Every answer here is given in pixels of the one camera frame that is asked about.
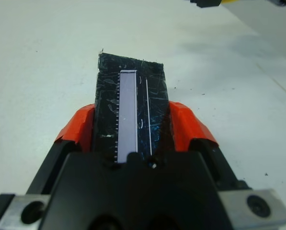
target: hole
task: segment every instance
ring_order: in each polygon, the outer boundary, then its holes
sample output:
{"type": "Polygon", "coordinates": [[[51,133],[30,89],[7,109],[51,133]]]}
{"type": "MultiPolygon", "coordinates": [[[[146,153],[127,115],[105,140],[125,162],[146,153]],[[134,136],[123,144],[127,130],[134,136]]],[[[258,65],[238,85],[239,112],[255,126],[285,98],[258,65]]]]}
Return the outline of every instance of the hole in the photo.
{"type": "Polygon", "coordinates": [[[152,158],[147,160],[147,166],[152,168],[152,169],[155,169],[158,166],[158,162],[155,158],[152,157],[152,158]]]}
{"type": "Polygon", "coordinates": [[[271,210],[267,202],[257,195],[251,195],[247,200],[250,210],[259,217],[266,218],[270,216],[271,210]]]}
{"type": "Polygon", "coordinates": [[[88,230],[122,230],[122,228],[113,217],[102,215],[93,221],[88,230]]]}
{"type": "Polygon", "coordinates": [[[39,220],[44,213],[45,204],[41,201],[33,201],[22,211],[21,219],[24,224],[32,224],[39,220]]]}

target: white line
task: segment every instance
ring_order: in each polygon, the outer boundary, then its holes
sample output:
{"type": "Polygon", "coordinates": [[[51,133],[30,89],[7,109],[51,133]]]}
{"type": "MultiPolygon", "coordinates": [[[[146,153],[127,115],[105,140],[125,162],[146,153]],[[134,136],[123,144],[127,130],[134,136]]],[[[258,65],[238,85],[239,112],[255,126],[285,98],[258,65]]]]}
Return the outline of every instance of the white line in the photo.
{"type": "Polygon", "coordinates": [[[151,123],[149,118],[149,101],[148,101],[148,83],[146,79],[146,96],[147,96],[147,114],[148,114],[148,131],[149,131],[149,147],[150,153],[152,155],[152,138],[151,138],[151,123]]]}
{"type": "Polygon", "coordinates": [[[134,74],[134,127],[135,127],[135,151],[138,152],[138,107],[137,107],[137,71],[134,74]]]}

